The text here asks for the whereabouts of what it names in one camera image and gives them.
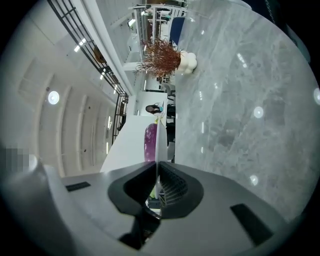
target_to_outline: metal grid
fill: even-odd
[[[58,17],[62,25],[65,27],[74,42],[79,46],[80,50],[95,67],[95,69],[103,76],[106,82],[118,93],[118,95],[127,94],[122,88],[115,74],[107,63],[100,63],[96,60],[94,54],[95,42],[87,32],[82,23],[76,8],[70,0],[47,0],[50,7]]]
[[[114,118],[113,118],[113,130],[112,130],[112,144],[117,138],[119,132],[123,128],[127,118],[127,107],[129,97],[127,94],[119,94],[116,100]]]

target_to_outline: dark hair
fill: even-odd
[[[157,105],[148,105],[145,107],[145,111],[155,114],[155,113],[161,113],[160,108]]]

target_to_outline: white vase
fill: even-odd
[[[186,52],[182,50],[180,53],[180,58],[181,61],[177,71],[183,74],[191,74],[198,64],[196,55],[192,52]]]

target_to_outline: vase with dried plant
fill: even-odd
[[[154,78],[170,77],[175,70],[189,74],[197,66],[196,55],[176,50],[168,41],[156,39],[154,42],[143,41],[142,45],[148,57],[137,65],[137,72],[148,71]]]

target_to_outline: black metal railing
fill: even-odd
[[[74,42],[106,82],[118,93],[126,94],[115,74],[101,55],[70,0],[47,0]]]
[[[127,94],[118,95],[113,118],[112,144],[126,122],[128,101],[129,97]]]

